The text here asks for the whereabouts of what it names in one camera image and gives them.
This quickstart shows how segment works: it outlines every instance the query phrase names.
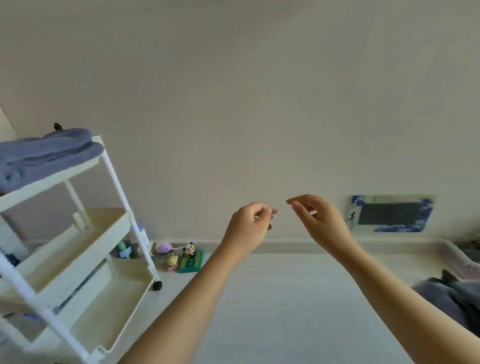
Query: hand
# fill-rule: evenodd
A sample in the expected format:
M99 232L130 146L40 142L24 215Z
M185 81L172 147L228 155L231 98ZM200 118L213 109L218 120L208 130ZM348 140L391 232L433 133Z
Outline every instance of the hand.
M357 246L340 211L321 197L304 194L289 198L287 204L292 206L310 236L329 253Z
M270 220L276 213L276 208L261 202L240 208L233 214L219 249L227 251L237 262L243 260L264 240L267 230L272 227Z

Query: purple toy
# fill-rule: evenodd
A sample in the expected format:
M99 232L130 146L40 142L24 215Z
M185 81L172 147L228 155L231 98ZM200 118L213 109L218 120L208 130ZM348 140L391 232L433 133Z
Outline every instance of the purple toy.
M159 254L166 254L170 253L173 250L173 246L170 243L161 243L159 247L157 247L156 251Z

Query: white storage cart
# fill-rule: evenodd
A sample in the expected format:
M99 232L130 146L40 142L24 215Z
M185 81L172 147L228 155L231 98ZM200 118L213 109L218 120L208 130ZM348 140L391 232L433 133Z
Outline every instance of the white storage cart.
M99 136L94 141L103 144ZM100 160L123 208L85 209L69 182ZM0 197L0 212L59 183L65 184L78 208L72 226L17 267L0 254L0 302L34 312L45 324L35 332L22 332L0 316L0 331L23 351L52 358L52 363L97 364L113 349L145 293L151 286L160 290L162 282L106 150ZM130 230L145 260L110 257Z

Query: green toy base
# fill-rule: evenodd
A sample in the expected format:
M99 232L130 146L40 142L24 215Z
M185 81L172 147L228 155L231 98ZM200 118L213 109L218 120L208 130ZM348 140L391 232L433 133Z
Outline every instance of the green toy base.
M195 259L190 259L188 255L183 255L179 264L179 273L198 272L202 267L204 253L197 251Z

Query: cart wheel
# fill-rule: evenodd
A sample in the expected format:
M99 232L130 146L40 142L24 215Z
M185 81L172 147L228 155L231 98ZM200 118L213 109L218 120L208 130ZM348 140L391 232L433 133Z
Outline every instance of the cart wheel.
M158 280L158 281L156 281L156 282L153 282L153 284L152 284L152 289L153 289L154 291L159 291L159 290L162 289L162 287L163 287L163 283L162 283L161 280Z

